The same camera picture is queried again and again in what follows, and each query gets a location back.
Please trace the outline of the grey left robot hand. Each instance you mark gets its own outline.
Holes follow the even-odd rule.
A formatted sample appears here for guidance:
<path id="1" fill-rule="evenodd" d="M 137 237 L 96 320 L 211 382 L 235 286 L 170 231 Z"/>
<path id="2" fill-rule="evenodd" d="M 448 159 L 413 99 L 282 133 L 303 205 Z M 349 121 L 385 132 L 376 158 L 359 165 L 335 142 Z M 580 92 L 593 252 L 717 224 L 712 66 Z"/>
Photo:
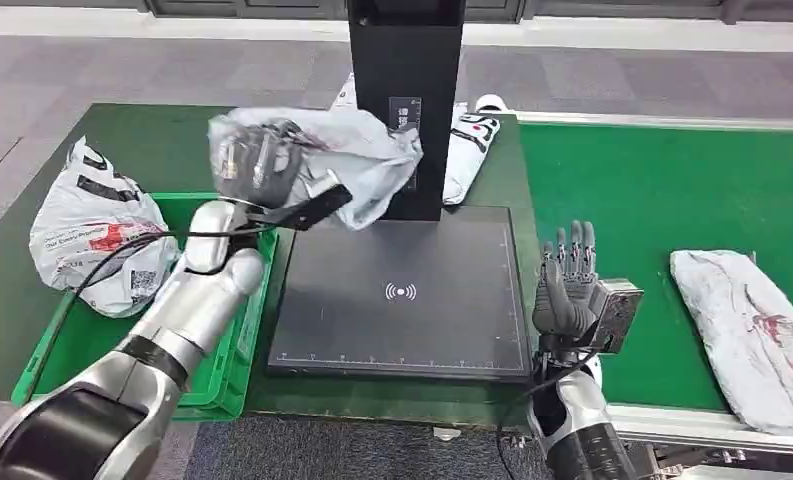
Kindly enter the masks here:
<path id="1" fill-rule="evenodd" d="M 275 209 L 285 205 L 305 147 L 301 128 L 288 119 L 232 124 L 210 139 L 215 188 L 224 197 Z"/>

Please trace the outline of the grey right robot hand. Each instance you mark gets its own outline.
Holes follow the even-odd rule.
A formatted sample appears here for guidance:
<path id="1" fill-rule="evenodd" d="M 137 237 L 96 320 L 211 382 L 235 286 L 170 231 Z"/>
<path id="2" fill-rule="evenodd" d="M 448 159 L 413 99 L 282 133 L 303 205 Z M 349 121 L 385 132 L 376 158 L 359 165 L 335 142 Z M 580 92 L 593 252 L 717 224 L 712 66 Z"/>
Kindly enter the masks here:
<path id="1" fill-rule="evenodd" d="M 532 313 L 539 352 L 591 342 L 597 317 L 590 302 L 597 282 L 593 224 L 574 220 L 569 230 L 559 228 L 556 240 L 542 247 Z"/>

